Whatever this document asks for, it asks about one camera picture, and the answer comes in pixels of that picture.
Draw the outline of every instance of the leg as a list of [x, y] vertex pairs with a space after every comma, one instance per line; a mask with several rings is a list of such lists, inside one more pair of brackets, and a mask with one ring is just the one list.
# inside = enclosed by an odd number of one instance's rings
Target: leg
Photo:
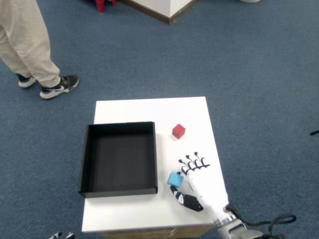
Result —
[[0, 0], [0, 24], [31, 75], [44, 87], [60, 83], [60, 70], [50, 58], [50, 41], [35, 0]]
[[16, 74], [24, 77], [31, 77], [31, 73], [22, 62], [18, 54], [12, 48], [8, 36], [2, 26], [0, 26], [0, 58]]
[[104, 0], [96, 0], [96, 6], [98, 7], [99, 12], [105, 11], [105, 1]]

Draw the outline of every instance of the white shoe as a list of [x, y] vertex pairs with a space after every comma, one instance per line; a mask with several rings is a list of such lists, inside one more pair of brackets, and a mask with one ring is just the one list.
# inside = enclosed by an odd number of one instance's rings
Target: white shoe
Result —
[[18, 82], [18, 85], [21, 87], [21, 88], [28, 88], [30, 86], [32, 86], [36, 80], [33, 78], [33, 77], [24, 77], [20, 74], [17, 74], [18, 78], [19, 78], [19, 82]]
[[243, 1], [243, 2], [246, 2], [246, 3], [257, 3], [260, 0], [240, 0], [240, 1]]

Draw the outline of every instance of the black sneaker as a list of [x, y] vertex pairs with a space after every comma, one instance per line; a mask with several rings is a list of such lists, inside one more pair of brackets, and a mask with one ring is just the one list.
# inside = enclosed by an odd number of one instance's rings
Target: black sneaker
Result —
[[69, 234], [66, 236], [65, 239], [75, 239], [75, 233], [74, 232], [69, 232]]
[[43, 87], [41, 88], [40, 96], [44, 99], [50, 99], [58, 96], [62, 93], [68, 93], [72, 91], [79, 84], [79, 77], [73, 76], [61, 76], [61, 82], [55, 87]]
[[33, 78], [33, 77], [24, 77], [20, 74], [17, 74], [18, 78], [19, 78], [19, 82], [18, 82], [18, 85], [21, 87], [21, 88], [28, 88], [30, 86], [32, 86], [36, 80]]

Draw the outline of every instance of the white shoe sole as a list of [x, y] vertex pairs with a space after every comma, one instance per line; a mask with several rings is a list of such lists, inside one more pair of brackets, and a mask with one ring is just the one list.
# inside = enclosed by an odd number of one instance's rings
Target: white shoe sole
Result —
[[52, 91], [52, 92], [50, 92], [50, 93], [48, 93], [48, 94], [44, 94], [44, 93], [41, 91], [41, 92], [40, 92], [40, 96], [41, 96], [41, 98], [48, 100], [48, 99], [51, 99], [51, 98], [56, 97], [56, 96], [58, 96], [58, 95], [61, 95], [62, 93], [69, 93], [69, 92], [72, 91], [75, 87], [78, 86], [79, 81], [80, 81], [80, 79], [78, 79], [78, 81], [74, 84], [74, 86], [72, 86], [72, 87], [70, 87], [70, 88], [67, 88], [67, 89], [64, 89], [63, 91]]
[[257, 3], [261, 0], [240, 0], [240, 1], [245, 2], [245, 3]]
[[28, 87], [32, 86], [35, 82], [36, 82], [36, 80], [32, 77], [32, 78], [30, 78], [27, 82], [21, 82], [21, 81], [19, 81], [19, 82], [18, 82], [18, 85], [19, 85], [21, 88], [28, 88]]

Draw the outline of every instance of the open box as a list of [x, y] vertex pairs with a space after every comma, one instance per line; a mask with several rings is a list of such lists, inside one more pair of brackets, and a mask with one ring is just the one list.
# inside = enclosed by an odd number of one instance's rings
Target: open box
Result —
[[86, 198], [158, 191], [154, 122], [87, 127], [79, 193]]

